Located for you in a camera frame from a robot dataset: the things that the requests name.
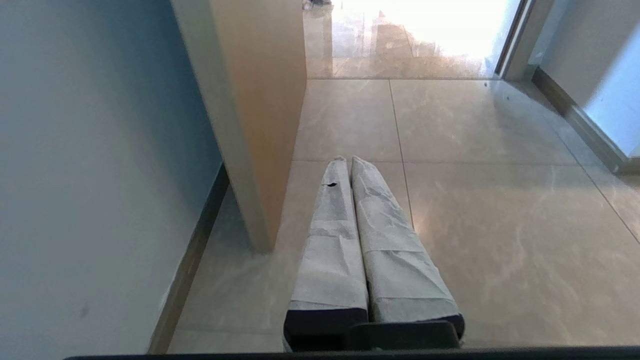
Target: light blue wall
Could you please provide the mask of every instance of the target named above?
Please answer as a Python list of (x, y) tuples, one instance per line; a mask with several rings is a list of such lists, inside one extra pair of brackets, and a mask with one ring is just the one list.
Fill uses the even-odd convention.
[(166, 0), (0, 3), (0, 351), (146, 351), (221, 165)]
[(640, 1), (570, 0), (541, 68), (627, 156), (640, 145)]
[(640, 25), (584, 111), (627, 156), (640, 156)]

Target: baseboard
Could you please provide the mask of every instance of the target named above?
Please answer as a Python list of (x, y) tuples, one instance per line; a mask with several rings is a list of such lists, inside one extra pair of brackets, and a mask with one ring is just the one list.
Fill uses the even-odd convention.
[(640, 159), (629, 158), (620, 151), (589, 115), (544, 70), (538, 67), (532, 81), (612, 173), (640, 174)]
[(151, 337), (148, 349), (149, 354), (165, 354), (169, 349), (173, 332), (180, 319), (182, 308), (187, 300), (191, 283), (198, 270), (200, 259), (207, 245), (207, 240), (209, 240), (213, 223), (218, 217), (218, 211), (227, 192), (228, 185), (229, 177), (224, 164), (222, 164), (211, 186), (211, 191), (202, 209), (198, 223), (191, 235), (187, 251), (185, 251), (184, 257), (180, 261), (180, 265), (178, 265), (164, 308)]

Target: doorway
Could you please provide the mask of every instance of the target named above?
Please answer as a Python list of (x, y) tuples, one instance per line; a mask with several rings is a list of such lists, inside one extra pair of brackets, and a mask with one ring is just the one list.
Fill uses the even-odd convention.
[(333, 0), (303, 11), (309, 78), (491, 79), (520, 0)]

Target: beige wall panel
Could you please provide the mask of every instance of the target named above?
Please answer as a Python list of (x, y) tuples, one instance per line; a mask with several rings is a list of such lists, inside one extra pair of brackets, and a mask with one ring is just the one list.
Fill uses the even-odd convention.
[(307, 82), (300, 3), (172, 3), (250, 238), (269, 251)]

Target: hallway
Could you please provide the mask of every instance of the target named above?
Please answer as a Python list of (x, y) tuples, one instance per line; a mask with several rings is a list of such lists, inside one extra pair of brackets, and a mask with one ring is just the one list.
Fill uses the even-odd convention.
[(387, 180), (467, 321), (465, 347), (632, 345), (640, 177), (610, 175), (530, 83), (310, 79), (274, 253), (231, 191), (170, 352), (282, 351), (326, 161)]
[(489, 79), (519, 0), (333, 0), (303, 11), (310, 78)]

